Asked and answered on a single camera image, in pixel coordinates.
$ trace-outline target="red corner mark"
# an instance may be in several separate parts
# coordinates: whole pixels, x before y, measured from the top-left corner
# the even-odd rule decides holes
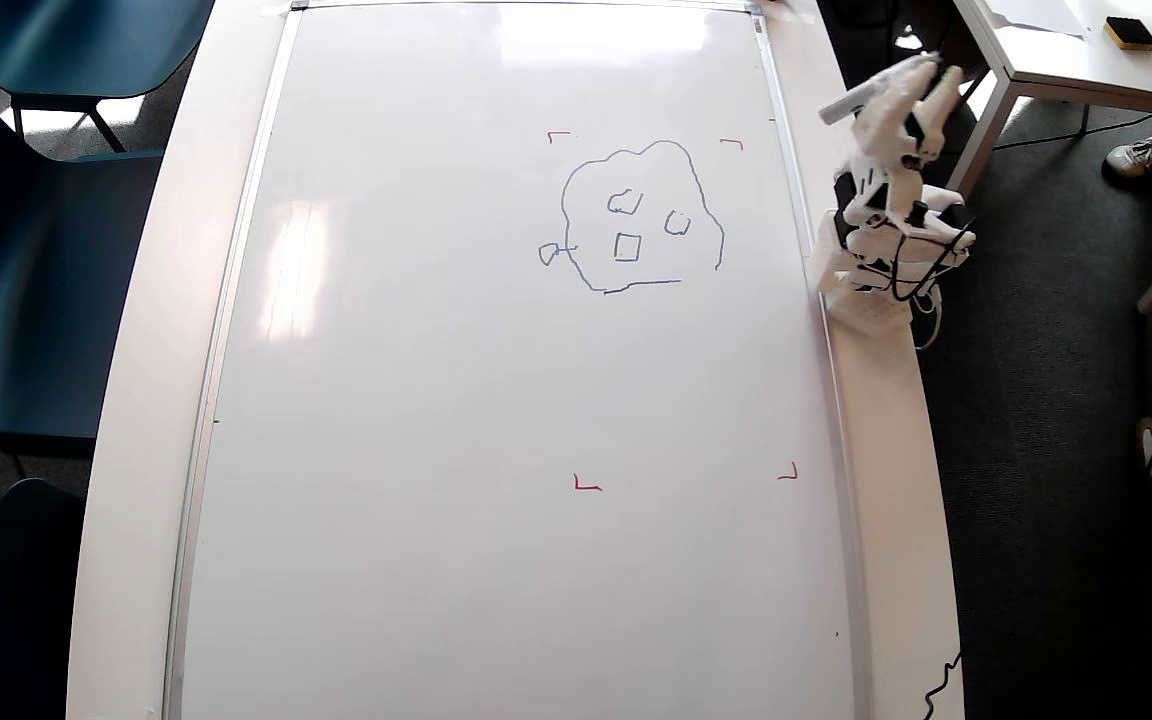
[[[582,484],[579,484],[579,475],[573,473],[573,478],[576,478],[576,488],[596,488],[596,491],[602,492],[602,488],[598,486],[582,486]]]

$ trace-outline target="blue line drawing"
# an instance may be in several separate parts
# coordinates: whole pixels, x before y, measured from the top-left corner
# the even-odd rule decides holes
[[[550,264],[554,262],[554,258],[558,258],[559,252],[570,252],[576,249],[579,249],[579,245],[573,245],[563,249],[562,247],[558,247],[558,242],[547,242],[545,245],[540,245],[536,250],[540,251],[540,264],[548,267]]]
[[[616,244],[612,252],[616,256],[617,263],[637,263],[639,251],[643,250],[643,236],[641,234],[616,233]]]
[[[600,214],[604,197],[607,214]],[[723,264],[727,230],[708,210],[690,152],[675,141],[577,165],[563,182],[559,209],[563,240],[540,245],[540,264],[552,266],[567,255],[591,291],[677,283],[710,270],[710,262],[712,270]]]
[[[612,206],[612,203],[614,200],[616,200],[617,197],[626,197],[630,192],[634,192],[634,188],[627,187],[624,192],[616,192],[616,194],[612,195],[611,197],[608,197],[608,199],[607,199],[607,211],[608,211],[608,213],[620,213],[622,215],[631,215],[631,214],[637,213],[637,211],[639,211],[639,205],[643,205],[643,194],[642,192],[639,192],[639,199],[637,199],[637,200],[634,202],[634,209],[630,209],[630,211],[627,211],[627,213],[622,209],[614,209]]]
[[[673,232],[672,229],[669,229],[669,220],[672,220],[673,217],[675,217],[675,215],[679,215],[680,218],[687,220],[687,223],[682,225],[681,232]],[[677,236],[679,234],[687,234],[687,232],[689,232],[689,229],[691,229],[691,218],[685,217],[682,213],[679,213],[676,210],[669,210],[669,214],[666,215],[666,219],[664,219],[664,232],[667,232],[669,234],[675,234],[675,236]],[[719,263],[722,263],[723,259],[719,258],[718,260],[719,260]],[[718,270],[718,265],[714,265],[714,270]]]

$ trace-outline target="eraser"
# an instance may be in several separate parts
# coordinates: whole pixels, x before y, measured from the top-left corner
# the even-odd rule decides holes
[[[1137,18],[1105,18],[1105,32],[1123,50],[1152,50],[1152,35]]]

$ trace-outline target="blue chair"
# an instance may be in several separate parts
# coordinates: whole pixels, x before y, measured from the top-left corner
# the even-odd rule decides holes
[[[5,450],[13,452],[13,441],[20,441],[15,452],[55,455],[84,455],[94,446],[160,160],[161,152],[50,160],[0,120]]]
[[[212,0],[0,0],[0,88],[21,109],[91,115],[119,151],[123,145],[96,111],[106,97],[154,90],[202,38]]]
[[[0,500],[0,720],[61,720],[83,498],[37,478]]]

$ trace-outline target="whiteboard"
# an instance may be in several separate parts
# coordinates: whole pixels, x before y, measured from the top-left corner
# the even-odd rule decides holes
[[[288,23],[172,714],[854,717],[836,400],[760,20]]]

